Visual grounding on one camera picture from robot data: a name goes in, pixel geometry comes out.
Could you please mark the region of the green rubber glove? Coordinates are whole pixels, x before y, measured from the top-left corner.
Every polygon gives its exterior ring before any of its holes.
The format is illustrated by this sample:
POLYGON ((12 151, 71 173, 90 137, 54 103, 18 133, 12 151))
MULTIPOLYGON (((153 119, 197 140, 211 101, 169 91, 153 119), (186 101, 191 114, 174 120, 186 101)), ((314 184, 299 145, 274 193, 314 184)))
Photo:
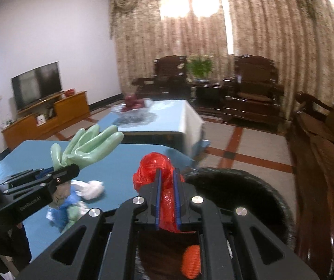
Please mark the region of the green rubber glove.
POLYGON ((74 223, 76 223, 82 216, 84 216, 88 212, 86 207, 80 205, 71 205, 67 209, 68 213, 68 222, 66 223, 65 227, 63 228, 62 233, 67 231, 74 223))
POLYGON ((79 169, 99 162, 108 156, 123 141, 124 134, 111 125, 100 131, 98 124, 76 132, 64 150, 59 144, 51 146, 52 166, 55 171, 75 164, 79 169))

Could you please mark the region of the white tissue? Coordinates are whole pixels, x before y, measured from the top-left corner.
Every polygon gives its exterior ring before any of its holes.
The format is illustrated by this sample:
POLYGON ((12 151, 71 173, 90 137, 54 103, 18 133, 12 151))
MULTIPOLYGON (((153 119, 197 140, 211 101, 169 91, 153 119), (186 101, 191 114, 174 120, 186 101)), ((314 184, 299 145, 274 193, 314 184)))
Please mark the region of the white tissue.
POLYGON ((72 180, 72 187, 78 196, 89 201, 98 198, 104 193, 104 185, 102 181, 91 180, 89 182, 72 180))

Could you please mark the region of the blue plastic bag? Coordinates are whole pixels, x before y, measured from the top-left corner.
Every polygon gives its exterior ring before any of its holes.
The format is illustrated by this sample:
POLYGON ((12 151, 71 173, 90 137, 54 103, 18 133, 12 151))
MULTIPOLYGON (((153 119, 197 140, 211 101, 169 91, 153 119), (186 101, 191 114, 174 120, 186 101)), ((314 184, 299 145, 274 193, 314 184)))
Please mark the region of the blue plastic bag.
POLYGON ((63 204, 58 208, 48 207, 46 219, 50 222, 50 225, 57 227, 60 231, 63 231, 66 223, 68 222, 67 209, 71 205, 78 205, 80 197, 75 192, 75 189, 71 189, 70 196, 63 202, 63 204))

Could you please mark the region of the orange foam fruit net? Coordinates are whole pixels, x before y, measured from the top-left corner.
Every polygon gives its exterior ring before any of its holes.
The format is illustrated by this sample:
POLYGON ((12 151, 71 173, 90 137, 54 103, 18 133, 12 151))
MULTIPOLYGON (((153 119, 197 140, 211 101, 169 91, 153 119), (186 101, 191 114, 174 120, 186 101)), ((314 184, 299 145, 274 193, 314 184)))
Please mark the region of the orange foam fruit net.
POLYGON ((201 273, 199 245, 191 245, 184 251, 181 273, 188 279, 195 279, 201 273))

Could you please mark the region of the red plastic bag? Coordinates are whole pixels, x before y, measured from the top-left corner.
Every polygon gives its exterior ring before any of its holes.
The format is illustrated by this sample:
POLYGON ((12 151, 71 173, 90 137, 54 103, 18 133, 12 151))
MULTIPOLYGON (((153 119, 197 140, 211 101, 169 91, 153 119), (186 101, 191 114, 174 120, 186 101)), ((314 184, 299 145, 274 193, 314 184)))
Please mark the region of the red plastic bag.
POLYGON ((184 178, 167 156, 151 152, 140 161, 133 175, 133 186, 147 202, 145 210, 135 217, 144 229, 181 233, 186 200, 184 178))

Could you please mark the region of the black lined trash bin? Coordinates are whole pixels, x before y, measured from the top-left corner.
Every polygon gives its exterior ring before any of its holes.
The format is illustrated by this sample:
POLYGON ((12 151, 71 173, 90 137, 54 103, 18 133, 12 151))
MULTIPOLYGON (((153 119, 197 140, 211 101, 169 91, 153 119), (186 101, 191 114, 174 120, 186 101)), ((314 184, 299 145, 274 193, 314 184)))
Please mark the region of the black lined trash bin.
MULTIPOLYGON (((280 193, 263 179, 236 169, 199 168, 186 173, 184 180, 220 209, 246 208, 294 249, 292 211, 280 193)), ((184 251, 191 245, 199 245, 196 233, 162 229, 139 233, 135 279, 188 279, 181 273, 181 263, 184 251)))

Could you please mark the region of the wooden tv cabinet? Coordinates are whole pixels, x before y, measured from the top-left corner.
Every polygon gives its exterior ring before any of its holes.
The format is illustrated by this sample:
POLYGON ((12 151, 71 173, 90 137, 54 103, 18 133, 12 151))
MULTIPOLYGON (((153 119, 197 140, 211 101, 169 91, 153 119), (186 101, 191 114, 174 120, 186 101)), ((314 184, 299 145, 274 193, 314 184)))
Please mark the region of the wooden tv cabinet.
POLYGON ((86 91, 69 97, 57 93, 17 112, 18 119, 3 129, 8 149, 26 140, 44 140, 90 116, 86 91))

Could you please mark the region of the red ornament on cabinet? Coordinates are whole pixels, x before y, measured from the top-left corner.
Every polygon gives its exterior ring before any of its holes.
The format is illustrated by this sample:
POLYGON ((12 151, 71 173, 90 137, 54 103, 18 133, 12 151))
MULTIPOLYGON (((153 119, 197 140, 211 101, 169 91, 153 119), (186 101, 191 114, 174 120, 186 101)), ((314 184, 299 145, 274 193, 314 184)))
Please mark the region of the red ornament on cabinet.
POLYGON ((65 97, 71 97, 72 95, 75 95, 75 89, 71 88, 65 91, 65 97))

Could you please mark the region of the flat screen television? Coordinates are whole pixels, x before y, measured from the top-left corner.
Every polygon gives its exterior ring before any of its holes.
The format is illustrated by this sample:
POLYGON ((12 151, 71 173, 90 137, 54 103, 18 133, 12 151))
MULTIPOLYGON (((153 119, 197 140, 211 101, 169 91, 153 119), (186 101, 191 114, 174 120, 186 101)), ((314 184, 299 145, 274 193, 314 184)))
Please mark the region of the flat screen television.
POLYGON ((59 63, 54 62, 22 73, 11 79, 17 110, 29 107, 62 91, 59 63))

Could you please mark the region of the red apples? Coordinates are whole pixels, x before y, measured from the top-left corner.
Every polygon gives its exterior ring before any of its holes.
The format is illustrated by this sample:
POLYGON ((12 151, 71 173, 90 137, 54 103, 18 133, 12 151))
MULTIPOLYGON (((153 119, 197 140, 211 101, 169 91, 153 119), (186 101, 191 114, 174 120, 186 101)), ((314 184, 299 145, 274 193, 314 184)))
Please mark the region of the red apples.
POLYGON ((121 112, 127 112, 144 107, 144 99, 138 99, 135 94, 129 94, 124 98, 124 106, 122 107, 121 112))

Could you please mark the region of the glass fruit bowl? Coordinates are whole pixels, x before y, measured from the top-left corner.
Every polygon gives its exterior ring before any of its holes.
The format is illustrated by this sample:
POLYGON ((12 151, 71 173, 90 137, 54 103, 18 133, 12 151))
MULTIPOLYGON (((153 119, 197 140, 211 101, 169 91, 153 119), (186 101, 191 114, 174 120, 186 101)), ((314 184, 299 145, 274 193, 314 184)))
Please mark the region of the glass fruit bowl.
POLYGON ((157 119, 157 115, 151 112, 151 107, 154 105, 152 99, 144 99, 144 107, 131 108, 123 111, 126 107, 125 103, 114 105, 111 112, 117 115, 113 122, 119 128, 136 127, 141 125, 148 125, 157 119))

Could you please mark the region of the far blue tablecloth table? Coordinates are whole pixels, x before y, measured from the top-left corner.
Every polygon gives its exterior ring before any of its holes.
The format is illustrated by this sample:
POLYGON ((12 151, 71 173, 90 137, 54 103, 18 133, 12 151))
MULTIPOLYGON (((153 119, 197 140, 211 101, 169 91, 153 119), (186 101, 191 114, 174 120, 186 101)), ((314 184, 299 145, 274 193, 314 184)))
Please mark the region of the far blue tablecloth table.
MULTIPOLYGON (((205 140, 204 120, 186 100, 154 101, 151 112, 157 119, 148 125, 119 128, 126 144, 163 145, 196 158, 209 145, 205 140)), ((98 125, 103 131, 114 125, 117 115, 110 112, 98 125)))

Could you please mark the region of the dark wooden side table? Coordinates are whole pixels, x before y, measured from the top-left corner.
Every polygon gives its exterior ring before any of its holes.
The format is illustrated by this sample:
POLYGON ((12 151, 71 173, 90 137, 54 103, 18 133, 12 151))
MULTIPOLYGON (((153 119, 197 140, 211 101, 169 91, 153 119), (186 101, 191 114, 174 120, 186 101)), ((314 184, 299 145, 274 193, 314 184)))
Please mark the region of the dark wooden side table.
POLYGON ((223 116, 227 87, 220 83, 190 83, 190 105, 201 115, 223 116))

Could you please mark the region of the dark wooden sofa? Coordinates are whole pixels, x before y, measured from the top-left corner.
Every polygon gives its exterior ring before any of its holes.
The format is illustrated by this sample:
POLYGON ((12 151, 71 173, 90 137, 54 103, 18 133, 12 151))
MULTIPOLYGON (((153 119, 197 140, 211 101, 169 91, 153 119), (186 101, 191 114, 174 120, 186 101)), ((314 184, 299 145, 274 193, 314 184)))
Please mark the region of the dark wooden sofa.
POLYGON ((295 161, 296 254, 320 279, 334 279, 334 103, 299 92, 287 138, 295 161))

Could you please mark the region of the potted green plant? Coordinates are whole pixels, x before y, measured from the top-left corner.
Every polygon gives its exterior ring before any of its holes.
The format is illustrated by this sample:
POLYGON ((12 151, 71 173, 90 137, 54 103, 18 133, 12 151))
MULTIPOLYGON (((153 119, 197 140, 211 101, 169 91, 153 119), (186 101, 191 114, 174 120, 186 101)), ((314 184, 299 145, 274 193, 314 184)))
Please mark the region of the potted green plant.
POLYGON ((214 62, 212 56, 192 54, 186 57, 186 72, 190 81, 207 80, 213 72, 214 62))

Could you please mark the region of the floral beige curtains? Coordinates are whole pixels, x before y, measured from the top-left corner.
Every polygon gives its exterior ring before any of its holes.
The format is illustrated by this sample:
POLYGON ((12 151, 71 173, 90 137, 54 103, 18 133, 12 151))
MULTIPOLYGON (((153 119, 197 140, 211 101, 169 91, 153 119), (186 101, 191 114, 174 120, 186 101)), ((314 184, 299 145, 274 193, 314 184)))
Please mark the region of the floral beige curtains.
POLYGON ((124 92, 163 56, 208 56, 220 82, 251 54, 275 62, 285 116, 299 91, 334 100, 333 0, 110 0, 110 27, 124 92))

